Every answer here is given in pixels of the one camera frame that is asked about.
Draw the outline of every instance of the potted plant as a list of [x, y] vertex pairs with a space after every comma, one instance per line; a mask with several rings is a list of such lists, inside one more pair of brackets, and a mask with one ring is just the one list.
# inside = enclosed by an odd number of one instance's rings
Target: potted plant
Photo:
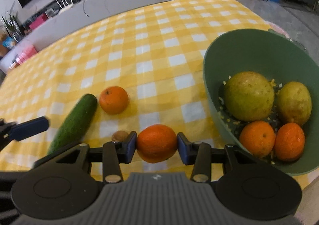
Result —
[[3, 23], [3, 26], [4, 28], [6, 29], [8, 35], [11, 37], [11, 38], [14, 38], [17, 42], [20, 41], [21, 39], [21, 31], [20, 31], [20, 27], [19, 27], [19, 24], [18, 24], [18, 21], [17, 21], [17, 15], [12, 15], [8, 12], [9, 14], [9, 17], [8, 18], [5, 18], [2, 16], [2, 23]]

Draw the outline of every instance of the pink box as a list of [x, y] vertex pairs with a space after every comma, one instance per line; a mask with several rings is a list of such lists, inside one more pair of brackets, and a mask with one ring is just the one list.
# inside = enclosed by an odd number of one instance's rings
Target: pink box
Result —
[[41, 25], [45, 21], [47, 21], [47, 15], [46, 14], [42, 14], [42, 15], [38, 16], [37, 19], [34, 20], [30, 24], [30, 29], [32, 29], [32, 30], [36, 29], [39, 25]]
[[34, 46], [29, 46], [26, 49], [24, 49], [19, 57], [17, 57], [16, 62], [18, 62], [20, 65], [25, 62], [27, 59], [31, 58], [33, 55], [38, 53]]

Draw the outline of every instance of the floor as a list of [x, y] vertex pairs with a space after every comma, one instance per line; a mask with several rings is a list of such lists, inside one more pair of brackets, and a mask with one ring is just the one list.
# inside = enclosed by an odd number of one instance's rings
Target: floor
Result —
[[263, 0], [237, 0], [264, 20], [282, 27], [293, 40], [304, 45], [319, 65], [319, 16]]

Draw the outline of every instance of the table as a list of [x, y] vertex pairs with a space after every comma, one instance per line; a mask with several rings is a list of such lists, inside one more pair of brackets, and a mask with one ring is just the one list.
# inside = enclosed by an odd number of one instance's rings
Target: table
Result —
[[[58, 127], [85, 93], [96, 96], [118, 85], [130, 97], [129, 107], [109, 116], [98, 107], [84, 137], [100, 147], [118, 130], [136, 131], [155, 123], [183, 132], [190, 141], [222, 148], [210, 117], [202, 64], [209, 44], [223, 33], [240, 29], [268, 30], [269, 25], [235, 0], [174, 0], [131, 10], [96, 22], [42, 50], [12, 71], [0, 88], [0, 116], [23, 122], [46, 115], [47, 132], [11, 142], [0, 153], [0, 170], [27, 170], [46, 155]], [[184, 171], [178, 154], [157, 164], [137, 153], [121, 164], [124, 178], [146, 171]], [[91, 175], [100, 179], [100, 164]], [[296, 177], [306, 187], [318, 171]], [[212, 179], [222, 176], [212, 165]]]

